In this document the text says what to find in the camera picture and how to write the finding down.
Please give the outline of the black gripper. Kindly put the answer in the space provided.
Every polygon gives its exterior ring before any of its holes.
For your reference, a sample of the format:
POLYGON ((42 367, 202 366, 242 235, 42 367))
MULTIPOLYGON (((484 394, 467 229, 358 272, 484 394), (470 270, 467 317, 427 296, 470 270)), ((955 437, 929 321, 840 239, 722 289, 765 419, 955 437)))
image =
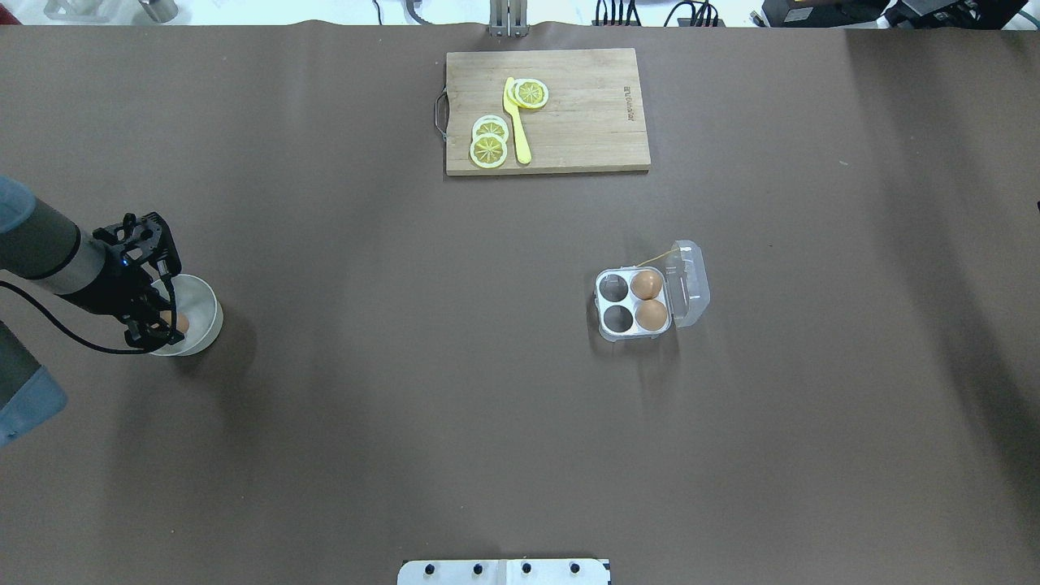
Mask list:
POLYGON ((186 336, 161 316, 163 311, 176 314, 171 279, 182 273, 172 236, 161 236, 156 244, 154 268, 124 266, 108 245, 81 236, 62 269, 62 299, 90 314, 125 323, 125 341, 133 349, 177 345, 186 336))

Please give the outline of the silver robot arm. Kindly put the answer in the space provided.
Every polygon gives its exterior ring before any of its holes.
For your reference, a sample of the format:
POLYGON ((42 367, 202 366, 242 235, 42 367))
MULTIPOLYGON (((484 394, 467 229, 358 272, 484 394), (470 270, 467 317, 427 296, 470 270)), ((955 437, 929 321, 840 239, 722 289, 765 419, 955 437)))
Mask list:
MULTIPOLYGON (((4 271, 125 326, 122 349, 81 336, 73 336, 74 341, 103 354, 140 355, 184 340, 189 324, 172 285, 182 264, 170 226, 159 214, 126 214, 88 232, 8 177, 1 181, 1 207, 4 271)), ((59 414, 66 404, 52 374, 3 327, 2 443, 10 444, 59 414)))

